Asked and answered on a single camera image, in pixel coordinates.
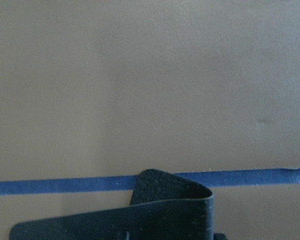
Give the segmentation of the black mouse pad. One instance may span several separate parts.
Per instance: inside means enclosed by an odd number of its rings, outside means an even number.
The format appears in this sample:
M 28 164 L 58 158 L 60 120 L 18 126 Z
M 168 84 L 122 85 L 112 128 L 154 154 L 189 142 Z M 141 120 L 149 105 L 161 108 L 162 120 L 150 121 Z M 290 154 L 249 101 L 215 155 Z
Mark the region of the black mouse pad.
M 214 230 L 214 195 L 204 185 L 148 169 L 129 206 L 20 222 L 11 240 L 224 240 Z

